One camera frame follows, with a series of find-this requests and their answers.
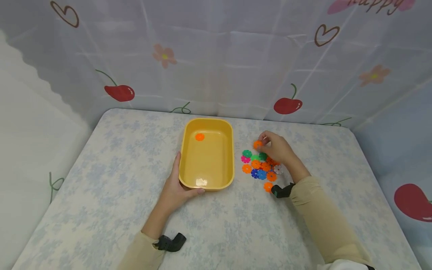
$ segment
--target white curtain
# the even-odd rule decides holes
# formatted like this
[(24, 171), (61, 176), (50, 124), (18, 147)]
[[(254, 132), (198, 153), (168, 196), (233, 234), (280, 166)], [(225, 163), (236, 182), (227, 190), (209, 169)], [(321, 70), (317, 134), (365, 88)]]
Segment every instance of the white curtain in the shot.
[(430, 10), (418, 0), (7, 0), (0, 27), (91, 125), (120, 107), (356, 127), (432, 74)]

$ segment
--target blue flower piece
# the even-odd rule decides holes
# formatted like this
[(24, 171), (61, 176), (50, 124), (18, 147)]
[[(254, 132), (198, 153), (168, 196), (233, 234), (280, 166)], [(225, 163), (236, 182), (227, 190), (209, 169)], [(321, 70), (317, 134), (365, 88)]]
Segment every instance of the blue flower piece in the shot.
[(267, 178), (267, 172), (264, 170), (258, 170), (257, 174), (258, 174), (258, 178), (261, 180), (265, 180)]
[(258, 178), (258, 170), (257, 169), (253, 169), (251, 171), (251, 175), (252, 175), (253, 178), (257, 179)]

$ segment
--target tray rim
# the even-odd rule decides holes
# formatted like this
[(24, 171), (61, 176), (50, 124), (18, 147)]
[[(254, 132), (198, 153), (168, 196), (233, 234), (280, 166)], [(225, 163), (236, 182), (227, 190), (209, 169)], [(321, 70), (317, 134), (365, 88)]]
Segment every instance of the tray rim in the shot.
[(230, 127), (230, 129), (231, 129), (231, 138), (232, 138), (232, 140), (231, 140), (231, 150), (232, 150), (232, 177), (231, 177), (231, 179), (228, 181), (227, 184), (225, 184), (224, 186), (221, 186), (221, 187), (219, 187), (219, 188), (206, 188), (206, 187), (194, 187), (194, 186), (190, 186), (190, 185), (186, 184), (186, 183), (183, 181), (183, 179), (181, 178), (181, 176), (180, 176), (180, 171), (181, 171), (181, 168), (180, 168), (180, 167), (181, 167), (181, 161), (180, 161), (180, 165), (179, 165), (179, 172), (178, 172), (178, 179), (180, 180), (180, 182), (181, 182), (184, 186), (186, 186), (186, 187), (188, 187), (188, 188), (191, 188), (191, 189), (195, 189), (195, 188), (202, 188), (202, 189), (205, 189), (205, 190), (207, 190), (207, 191), (219, 191), (219, 190), (222, 190), (222, 189), (224, 189), (224, 188), (227, 188), (227, 187), (230, 186), (231, 183), (234, 181), (234, 176), (235, 176), (235, 164), (234, 164), (234, 130), (233, 130), (233, 128), (232, 128), (232, 125), (231, 125), (227, 120), (220, 119), (220, 118), (203, 118), (203, 117), (200, 117), (200, 118), (190, 119), (190, 120), (186, 123), (186, 125), (185, 125), (185, 127), (184, 127), (184, 131), (183, 131), (183, 140), (182, 140), (182, 142), (181, 142), (181, 155), (182, 155), (182, 156), (183, 156), (184, 141), (185, 141), (185, 137), (186, 137), (186, 130), (187, 130), (187, 127), (188, 127), (188, 125), (189, 125), (191, 122), (193, 122), (193, 121), (195, 121), (195, 120), (217, 120), (217, 121), (223, 121), (223, 122), (227, 123), (228, 126)]

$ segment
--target right hand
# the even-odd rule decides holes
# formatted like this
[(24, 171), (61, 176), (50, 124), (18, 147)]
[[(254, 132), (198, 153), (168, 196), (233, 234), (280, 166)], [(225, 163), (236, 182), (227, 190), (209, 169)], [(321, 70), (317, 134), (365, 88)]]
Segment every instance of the right hand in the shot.
[(281, 136), (270, 132), (264, 131), (258, 137), (263, 145), (258, 148), (259, 152), (266, 153), (273, 160), (286, 165), (290, 160), (296, 157), (294, 151), (288, 142)]

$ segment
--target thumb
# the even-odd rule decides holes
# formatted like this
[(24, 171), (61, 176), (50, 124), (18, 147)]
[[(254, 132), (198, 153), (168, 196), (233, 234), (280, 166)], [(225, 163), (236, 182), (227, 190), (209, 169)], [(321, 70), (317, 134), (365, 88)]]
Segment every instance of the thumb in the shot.
[(202, 193), (204, 193), (205, 190), (202, 188), (195, 188), (195, 189), (191, 189), (189, 191), (185, 192), (186, 198), (187, 199), (192, 199), (193, 197), (196, 197)]

